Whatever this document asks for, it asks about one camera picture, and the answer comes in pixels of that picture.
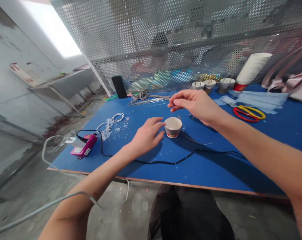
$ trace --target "black phone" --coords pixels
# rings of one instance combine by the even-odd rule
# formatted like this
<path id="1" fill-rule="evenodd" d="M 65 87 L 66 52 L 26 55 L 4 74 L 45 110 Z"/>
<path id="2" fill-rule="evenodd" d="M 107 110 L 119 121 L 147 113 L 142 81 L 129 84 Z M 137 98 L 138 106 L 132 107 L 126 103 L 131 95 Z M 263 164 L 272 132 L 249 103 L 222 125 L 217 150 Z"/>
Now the black phone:
<path id="1" fill-rule="evenodd" d="M 127 98 L 127 92 L 124 89 L 123 81 L 121 76 L 111 77 L 115 91 L 117 92 L 118 98 Z"/>

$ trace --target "left hand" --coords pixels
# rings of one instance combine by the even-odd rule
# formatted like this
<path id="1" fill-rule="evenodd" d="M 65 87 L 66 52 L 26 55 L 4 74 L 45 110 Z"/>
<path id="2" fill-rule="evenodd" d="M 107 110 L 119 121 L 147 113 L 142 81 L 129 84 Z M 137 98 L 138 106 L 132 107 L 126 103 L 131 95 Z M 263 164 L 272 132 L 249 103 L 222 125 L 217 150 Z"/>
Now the left hand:
<path id="1" fill-rule="evenodd" d="M 128 144 L 131 151 L 136 154 L 136 157 L 139 157 L 155 148 L 164 138 L 164 131 L 157 134 L 160 128 L 166 125 L 164 122 L 160 122 L 162 120 L 162 117 L 149 118 L 143 126 L 137 130 L 134 138 Z"/>

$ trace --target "white wall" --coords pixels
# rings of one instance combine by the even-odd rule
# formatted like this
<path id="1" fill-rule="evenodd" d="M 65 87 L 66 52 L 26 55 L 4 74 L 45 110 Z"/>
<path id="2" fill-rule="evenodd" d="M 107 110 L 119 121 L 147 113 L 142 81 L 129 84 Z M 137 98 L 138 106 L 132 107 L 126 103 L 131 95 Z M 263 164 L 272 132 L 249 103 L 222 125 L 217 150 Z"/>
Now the white wall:
<path id="1" fill-rule="evenodd" d="M 84 64 L 83 61 L 73 59 L 69 65 L 66 63 L 64 67 L 56 67 L 44 52 L 0 8 L 0 114 L 10 122 L 39 135 L 44 134 L 54 123 L 54 118 L 61 115 L 29 92 L 27 90 L 29 85 L 10 70 L 9 64 L 31 62 L 37 66 L 38 74 L 46 80 L 59 75 L 62 71 L 70 72 Z M 98 89 L 100 85 L 96 82 L 94 86 Z M 42 94 L 62 113 L 70 111 L 70 108 L 51 90 L 43 90 Z M 70 99 L 72 104 L 79 104 L 82 101 L 77 95 Z M 0 134 L 0 174 L 18 160 L 29 146 L 27 142 Z"/>
<path id="2" fill-rule="evenodd" d="M 0 0 L 0 7 L 16 23 L 17 26 L 28 36 L 30 41 L 45 54 L 47 59 L 60 71 L 71 72 L 74 68 L 87 64 L 82 54 L 63 58 L 44 31 L 34 21 L 27 9 L 23 6 L 25 0 Z M 50 4 L 49 0 L 27 0 Z"/>

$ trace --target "blue tabletop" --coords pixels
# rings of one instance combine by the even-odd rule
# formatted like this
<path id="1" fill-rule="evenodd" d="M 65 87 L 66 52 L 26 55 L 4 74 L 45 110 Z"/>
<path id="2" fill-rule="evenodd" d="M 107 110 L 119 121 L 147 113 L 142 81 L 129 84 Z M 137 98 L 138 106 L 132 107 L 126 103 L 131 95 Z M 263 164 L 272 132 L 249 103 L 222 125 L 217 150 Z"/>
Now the blue tabletop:
<path id="1" fill-rule="evenodd" d="M 248 91 L 264 91 L 259 85 L 251 85 Z M 222 95 L 215 90 L 210 97 L 217 99 Z M 165 136 L 162 143 L 139 158 L 142 161 L 168 161 L 177 162 L 190 154 L 193 150 L 201 148 L 216 151 L 238 151 L 222 135 L 192 120 L 186 109 L 171 113 L 167 101 L 138 106 L 127 106 L 131 98 L 107 101 L 98 113 L 88 122 L 83 129 L 96 129 L 98 125 L 111 118 L 116 113 L 122 112 L 123 120 L 112 126 L 112 133 L 104 142 L 104 154 L 114 155 L 122 146 L 133 138 L 136 130 L 151 117 L 181 117 L 185 132 L 197 142 L 213 143 L 207 146 L 198 145 L 182 134 L 175 139 Z M 222 106 L 232 115 L 232 108 Z M 276 109 L 277 114 L 267 114 L 266 119 L 258 123 L 251 123 L 259 131 L 277 139 L 285 144 L 302 151 L 302 103 L 287 100 L 283 109 Z M 53 164 L 59 169 L 90 173 L 108 160 L 100 153 L 101 142 L 98 139 L 91 153 L 86 158 L 77 160 L 70 154 L 73 147 L 68 145 L 54 160 Z M 258 193 L 260 195 L 285 195 L 284 192 L 263 173 L 256 169 L 249 161 L 226 154 L 195 153 L 187 160 L 177 165 L 152 164 L 143 165 L 137 162 L 130 163 L 118 173 L 120 177 L 143 179 L 147 181 L 167 182 L 171 184 L 195 185 L 209 189 L 224 191 Z"/>

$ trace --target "pink device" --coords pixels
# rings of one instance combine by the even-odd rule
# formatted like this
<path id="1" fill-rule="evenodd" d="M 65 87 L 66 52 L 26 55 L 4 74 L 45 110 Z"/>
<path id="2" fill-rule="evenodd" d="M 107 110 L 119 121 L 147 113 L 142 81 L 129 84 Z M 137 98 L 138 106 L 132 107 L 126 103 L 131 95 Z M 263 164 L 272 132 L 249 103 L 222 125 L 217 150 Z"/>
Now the pink device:
<path id="1" fill-rule="evenodd" d="M 71 154 L 77 156 L 79 160 L 83 157 L 86 157 L 90 153 L 98 139 L 95 133 L 93 135 L 85 135 L 84 138 L 88 139 L 88 141 L 85 143 L 85 146 L 83 148 L 75 147 L 71 152 Z"/>

